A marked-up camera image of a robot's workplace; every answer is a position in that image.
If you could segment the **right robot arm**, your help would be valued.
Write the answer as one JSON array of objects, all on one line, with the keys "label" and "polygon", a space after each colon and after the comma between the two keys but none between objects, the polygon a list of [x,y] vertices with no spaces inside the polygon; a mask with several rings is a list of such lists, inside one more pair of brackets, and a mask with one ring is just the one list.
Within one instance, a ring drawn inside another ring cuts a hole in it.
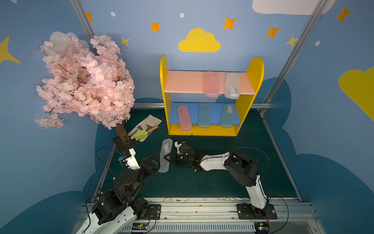
[{"label": "right robot arm", "polygon": [[268,208],[269,200],[262,187],[258,163],[236,153],[238,149],[219,155],[201,155],[185,141],[176,141],[174,147],[176,151],[173,151],[170,145],[162,147],[160,163],[187,165],[195,172],[228,171],[238,183],[246,188],[253,210],[264,211]]}]

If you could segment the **pink pencil case bottom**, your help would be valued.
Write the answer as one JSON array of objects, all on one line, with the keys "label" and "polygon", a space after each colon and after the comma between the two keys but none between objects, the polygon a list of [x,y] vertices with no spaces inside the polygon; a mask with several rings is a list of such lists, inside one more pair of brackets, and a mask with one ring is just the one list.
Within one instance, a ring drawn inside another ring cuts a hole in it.
[{"label": "pink pencil case bottom", "polygon": [[190,112],[187,106],[178,106],[178,118],[182,131],[190,131],[192,129],[192,122]]}]

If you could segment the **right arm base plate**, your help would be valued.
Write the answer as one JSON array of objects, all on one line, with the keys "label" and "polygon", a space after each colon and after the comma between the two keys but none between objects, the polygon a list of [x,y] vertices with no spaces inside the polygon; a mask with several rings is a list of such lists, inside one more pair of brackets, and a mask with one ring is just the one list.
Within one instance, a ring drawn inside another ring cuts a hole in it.
[{"label": "right arm base plate", "polygon": [[259,209],[251,204],[241,203],[236,205],[239,219],[278,219],[275,208],[267,203],[264,209]]}]

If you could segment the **clear pencil case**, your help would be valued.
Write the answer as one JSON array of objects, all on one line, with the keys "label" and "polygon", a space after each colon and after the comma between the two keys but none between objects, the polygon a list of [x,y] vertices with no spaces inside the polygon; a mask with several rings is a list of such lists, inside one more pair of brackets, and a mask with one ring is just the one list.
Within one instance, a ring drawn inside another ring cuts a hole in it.
[{"label": "clear pencil case", "polygon": [[166,173],[169,170],[169,159],[170,155],[172,153],[172,147],[173,147],[173,141],[172,139],[168,138],[163,140],[162,145],[161,145],[161,150],[160,150],[160,157],[159,157],[159,162],[160,162],[160,168],[158,170],[159,173]]},{"label": "clear pencil case", "polygon": [[228,99],[238,99],[240,96],[240,75],[227,73],[225,82],[225,97]]}]

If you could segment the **pink pencil case top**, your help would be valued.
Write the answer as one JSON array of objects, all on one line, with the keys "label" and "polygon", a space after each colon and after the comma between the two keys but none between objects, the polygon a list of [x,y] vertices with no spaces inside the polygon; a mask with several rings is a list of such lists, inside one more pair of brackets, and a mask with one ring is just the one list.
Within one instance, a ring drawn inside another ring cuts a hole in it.
[{"label": "pink pencil case top", "polygon": [[216,72],[205,72],[204,75],[204,94],[209,98],[217,98],[219,96],[219,77]]}]

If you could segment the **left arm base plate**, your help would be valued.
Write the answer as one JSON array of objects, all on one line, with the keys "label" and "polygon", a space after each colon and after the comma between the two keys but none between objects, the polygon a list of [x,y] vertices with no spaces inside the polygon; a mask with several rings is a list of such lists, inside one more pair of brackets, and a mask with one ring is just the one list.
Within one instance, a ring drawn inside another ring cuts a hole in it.
[{"label": "left arm base plate", "polygon": [[146,220],[154,218],[156,220],[159,220],[161,216],[161,208],[161,204],[148,204],[137,214],[137,219]]}]

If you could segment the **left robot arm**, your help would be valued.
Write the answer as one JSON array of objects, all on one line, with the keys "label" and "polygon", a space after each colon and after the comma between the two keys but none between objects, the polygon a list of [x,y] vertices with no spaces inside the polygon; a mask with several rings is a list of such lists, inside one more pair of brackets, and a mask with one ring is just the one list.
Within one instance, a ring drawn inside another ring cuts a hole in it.
[{"label": "left robot arm", "polygon": [[114,179],[114,185],[101,195],[97,202],[87,210],[87,218],[77,230],[78,234],[117,234],[137,219],[157,220],[160,218],[161,206],[149,205],[139,195],[146,178],[160,169],[160,153],[156,152],[141,162],[135,158],[135,150],[127,150],[120,162],[127,169]]}]

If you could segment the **pink pencil case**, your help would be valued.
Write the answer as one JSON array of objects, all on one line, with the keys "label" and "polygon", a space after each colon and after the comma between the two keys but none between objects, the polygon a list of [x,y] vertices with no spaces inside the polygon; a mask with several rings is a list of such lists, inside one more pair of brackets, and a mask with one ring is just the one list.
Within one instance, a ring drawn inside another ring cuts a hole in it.
[{"label": "pink pencil case", "polygon": [[219,77],[216,72],[205,72],[204,75],[204,94],[209,98],[217,98],[219,96]]},{"label": "pink pencil case", "polygon": [[178,106],[178,118],[182,131],[190,131],[192,129],[192,122],[190,112],[187,106]]}]

